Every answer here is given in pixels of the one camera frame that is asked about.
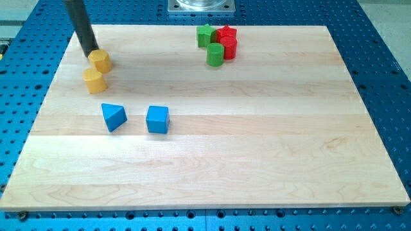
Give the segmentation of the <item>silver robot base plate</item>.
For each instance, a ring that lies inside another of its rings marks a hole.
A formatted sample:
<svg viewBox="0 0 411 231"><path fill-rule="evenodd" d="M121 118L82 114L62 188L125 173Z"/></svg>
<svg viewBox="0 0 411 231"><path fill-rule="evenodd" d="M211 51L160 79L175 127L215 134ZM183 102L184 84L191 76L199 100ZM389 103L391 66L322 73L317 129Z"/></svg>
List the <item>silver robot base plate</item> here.
<svg viewBox="0 0 411 231"><path fill-rule="evenodd" d="M167 0L169 13L232 13L235 0Z"/></svg>

